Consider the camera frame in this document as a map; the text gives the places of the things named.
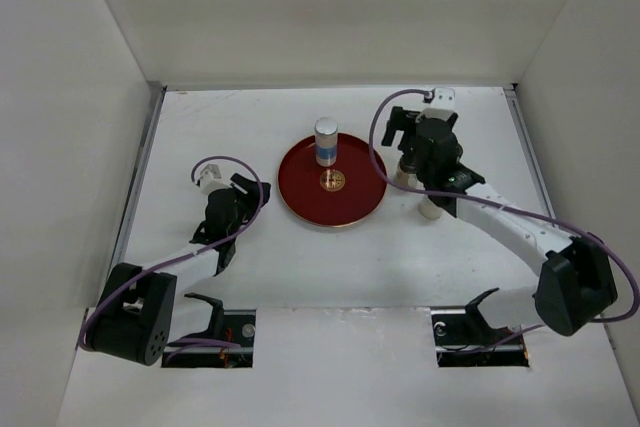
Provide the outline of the black-capped white spice jar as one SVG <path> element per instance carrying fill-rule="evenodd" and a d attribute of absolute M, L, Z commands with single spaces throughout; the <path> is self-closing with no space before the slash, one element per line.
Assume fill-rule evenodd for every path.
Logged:
<path fill-rule="evenodd" d="M 424 196 L 418 204 L 419 213 L 427 220 L 438 220 L 443 209 L 437 206 L 428 196 Z"/>

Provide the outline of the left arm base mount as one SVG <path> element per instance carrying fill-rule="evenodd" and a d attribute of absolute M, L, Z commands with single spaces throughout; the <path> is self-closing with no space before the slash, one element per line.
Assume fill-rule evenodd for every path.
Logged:
<path fill-rule="evenodd" d="M 257 312 L 234 310 L 223 301 L 188 293 L 174 305 L 163 368 L 251 368 Z"/>

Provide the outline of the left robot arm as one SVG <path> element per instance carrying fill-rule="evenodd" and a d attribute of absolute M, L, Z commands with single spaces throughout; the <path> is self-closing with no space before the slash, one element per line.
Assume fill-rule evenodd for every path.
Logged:
<path fill-rule="evenodd" d="M 222 302 L 195 286 L 229 267 L 237 237 L 269 202 L 271 185 L 240 174 L 225 182 L 215 164 L 192 179 L 207 204 L 187 247 L 153 266 L 115 265 L 81 328 L 81 349 L 151 366 L 171 346 L 231 347 L 221 339 Z"/>

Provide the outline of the black-capped brown spice jar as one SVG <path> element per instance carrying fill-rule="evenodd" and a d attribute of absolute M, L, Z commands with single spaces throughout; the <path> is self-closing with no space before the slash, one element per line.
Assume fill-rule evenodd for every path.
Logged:
<path fill-rule="evenodd" d="M 397 163 L 395 182 L 403 188 L 415 189 L 417 175 L 414 160 L 408 155 L 402 155 Z"/>

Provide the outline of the silver-capped white blue bottle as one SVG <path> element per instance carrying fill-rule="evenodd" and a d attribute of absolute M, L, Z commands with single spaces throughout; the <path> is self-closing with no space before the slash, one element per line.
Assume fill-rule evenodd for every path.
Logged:
<path fill-rule="evenodd" d="M 330 117 L 318 119 L 314 125 L 315 158 L 322 167 L 331 167 L 337 159 L 338 123 Z"/>

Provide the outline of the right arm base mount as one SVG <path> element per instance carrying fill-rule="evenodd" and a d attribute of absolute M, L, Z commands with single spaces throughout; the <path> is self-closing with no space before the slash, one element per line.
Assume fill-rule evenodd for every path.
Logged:
<path fill-rule="evenodd" d="M 436 362 L 440 368 L 529 367 L 523 337 L 497 345 L 517 328 L 492 328 L 480 314 L 481 303 L 497 291 L 497 288 L 485 291 L 464 306 L 431 310 Z"/>

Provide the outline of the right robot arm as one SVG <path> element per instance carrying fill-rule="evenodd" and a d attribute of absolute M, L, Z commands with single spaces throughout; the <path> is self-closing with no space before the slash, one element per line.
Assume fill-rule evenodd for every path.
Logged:
<path fill-rule="evenodd" d="M 436 220 L 448 213 L 478 228 L 537 277 L 534 287 L 494 287 L 470 301 L 463 320 L 466 335 L 483 343 L 500 328 L 518 324 L 543 324 L 565 337 L 575 334 L 618 298 L 607 254 L 584 235 L 515 214 L 482 176 L 461 163 L 456 120 L 452 111 L 395 107 L 381 143 L 389 146 L 397 133 L 402 135 L 395 180 L 402 188 L 420 182 L 429 190 L 419 204 L 423 217 Z"/>

